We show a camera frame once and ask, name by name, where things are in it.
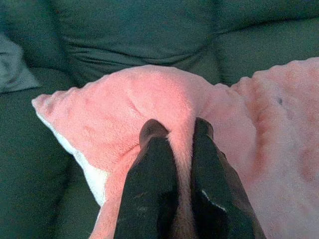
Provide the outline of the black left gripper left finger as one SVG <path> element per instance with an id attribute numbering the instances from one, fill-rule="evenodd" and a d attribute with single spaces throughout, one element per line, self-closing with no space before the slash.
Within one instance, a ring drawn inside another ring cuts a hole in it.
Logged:
<path id="1" fill-rule="evenodd" d="M 155 119 L 143 125 L 141 149 L 126 176 L 114 238 L 169 237 L 178 206 L 178 180 L 167 135 Z"/>

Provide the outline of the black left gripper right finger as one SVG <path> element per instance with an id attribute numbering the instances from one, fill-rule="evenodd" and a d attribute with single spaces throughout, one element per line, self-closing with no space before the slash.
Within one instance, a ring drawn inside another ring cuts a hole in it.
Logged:
<path id="1" fill-rule="evenodd" d="M 266 237 L 237 172 L 213 141 L 213 127 L 202 118 L 194 127 L 191 206 L 200 239 Z"/>

